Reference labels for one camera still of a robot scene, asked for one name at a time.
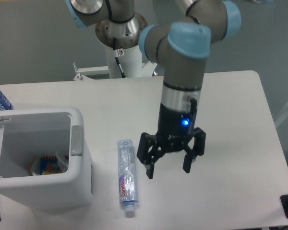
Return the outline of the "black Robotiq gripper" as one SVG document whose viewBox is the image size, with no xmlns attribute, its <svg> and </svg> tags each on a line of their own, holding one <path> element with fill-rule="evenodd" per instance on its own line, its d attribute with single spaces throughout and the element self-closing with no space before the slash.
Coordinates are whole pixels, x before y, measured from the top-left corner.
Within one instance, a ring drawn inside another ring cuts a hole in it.
<svg viewBox="0 0 288 230">
<path fill-rule="evenodd" d="M 146 132 L 140 136 L 137 158 L 146 168 L 146 175 L 153 179 L 156 161 L 165 153 L 185 150 L 183 170 L 190 173 L 192 163 L 205 151 L 206 133 L 199 127 L 194 128 L 197 103 L 191 103 L 187 112 L 178 112 L 160 105 L 156 135 Z M 188 143 L 194 138 L 193 147 Z"/>
</svg>

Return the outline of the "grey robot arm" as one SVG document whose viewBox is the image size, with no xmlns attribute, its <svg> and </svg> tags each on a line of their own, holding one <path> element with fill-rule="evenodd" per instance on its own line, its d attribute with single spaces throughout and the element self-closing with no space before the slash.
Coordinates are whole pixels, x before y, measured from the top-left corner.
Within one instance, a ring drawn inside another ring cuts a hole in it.
<svg viewBox="0 0 288 230">
<path fill-rule="evenodd" d="M 170 25 L 148 25 L 132 0 L 68 0 L 80 28 L 96 27 L 108 51 L 111 78 L 139 77 L 142 58 L 164 69 L 158 128 L 141 134 L 137 158 L 153 178 L 156 161 L 167 153 L 185 151 L 183 169 L 204 154 L 205 132 L 195 126 L 210 45 L 235 35 L 240 11 L 229 0 L 180 0 L 185 17 Z"/>
</svg>

